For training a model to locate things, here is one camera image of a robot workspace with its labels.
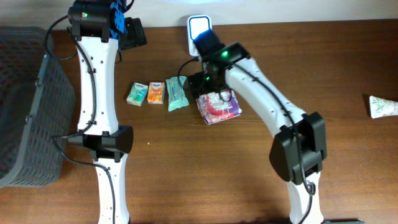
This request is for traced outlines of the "teal toilet tissue pack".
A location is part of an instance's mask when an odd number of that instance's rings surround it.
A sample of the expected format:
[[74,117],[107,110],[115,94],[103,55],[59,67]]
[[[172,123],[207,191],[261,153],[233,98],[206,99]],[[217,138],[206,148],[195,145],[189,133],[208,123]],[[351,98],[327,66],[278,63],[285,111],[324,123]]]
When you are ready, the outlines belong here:
[[169,112],[189,105],[184,89],[182,88],[186,79],[185,76],[166,79],[167,91],[169,94]]

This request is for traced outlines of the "red purple tissue pack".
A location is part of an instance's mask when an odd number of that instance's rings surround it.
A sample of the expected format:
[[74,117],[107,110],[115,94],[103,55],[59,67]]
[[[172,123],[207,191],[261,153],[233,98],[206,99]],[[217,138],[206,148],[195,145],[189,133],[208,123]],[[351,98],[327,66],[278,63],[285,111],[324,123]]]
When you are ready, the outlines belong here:
[[233,90],[208,93],[196,99],[201,117],[207,125],[240,116],[243,112]]

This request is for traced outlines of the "orange Kleenex tissue pack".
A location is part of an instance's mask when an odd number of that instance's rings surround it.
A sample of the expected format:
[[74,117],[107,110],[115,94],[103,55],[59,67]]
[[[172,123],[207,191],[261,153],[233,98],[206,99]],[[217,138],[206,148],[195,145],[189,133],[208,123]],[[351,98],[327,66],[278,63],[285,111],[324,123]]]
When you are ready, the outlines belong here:
[[162,104],[164,102],[165,83],[150,82],[148,88],[147,101],[150,104]]

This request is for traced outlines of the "green Kleenex tissue pack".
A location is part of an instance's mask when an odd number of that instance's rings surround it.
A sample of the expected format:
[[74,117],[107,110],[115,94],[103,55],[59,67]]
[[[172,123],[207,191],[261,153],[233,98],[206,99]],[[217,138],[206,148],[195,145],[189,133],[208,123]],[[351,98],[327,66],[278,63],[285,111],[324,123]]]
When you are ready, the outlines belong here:
[[126,98],[126,102],[130,105],[142,106],[147,92],[148,92],[147,85],[134,82],[131,91],[129,92]]

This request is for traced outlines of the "white leaf-pattern tissue pack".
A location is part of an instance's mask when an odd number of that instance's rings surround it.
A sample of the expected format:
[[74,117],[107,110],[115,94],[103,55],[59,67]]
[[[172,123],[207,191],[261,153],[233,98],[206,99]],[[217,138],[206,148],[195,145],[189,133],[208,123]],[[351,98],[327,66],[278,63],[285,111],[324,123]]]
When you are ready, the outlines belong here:
[[373,119],[386,116],[397,116],[397,102],[370,96],[369,110]]

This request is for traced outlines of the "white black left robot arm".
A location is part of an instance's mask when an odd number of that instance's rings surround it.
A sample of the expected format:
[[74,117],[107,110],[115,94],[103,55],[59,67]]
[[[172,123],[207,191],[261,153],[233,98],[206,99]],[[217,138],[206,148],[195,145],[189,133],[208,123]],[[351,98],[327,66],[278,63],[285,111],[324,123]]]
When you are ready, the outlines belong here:
[[114,67],[125,48],[146,44],[140,19],[125,17],[127,1],[75,1],[69,33],[80,60],[81,109],[68,142],[87,149],[99,187],[99,223],[129,223],[125,170],[133,128],[120,125],[114,102]]

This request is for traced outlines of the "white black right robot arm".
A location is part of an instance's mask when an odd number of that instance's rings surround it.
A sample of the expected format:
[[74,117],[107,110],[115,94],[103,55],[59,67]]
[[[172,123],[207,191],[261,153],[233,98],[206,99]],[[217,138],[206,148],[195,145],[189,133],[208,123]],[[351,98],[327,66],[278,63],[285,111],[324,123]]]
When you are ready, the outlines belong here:
[[324,223],[318,184],[327,157],[325,120],[286,98],[240,43],[226,46],[207,30],[193,44],[202,65],[200,72],[188,77],[194,99],[233,90],[246,100],[273,137],[269,160],[287,184],[290,222]]

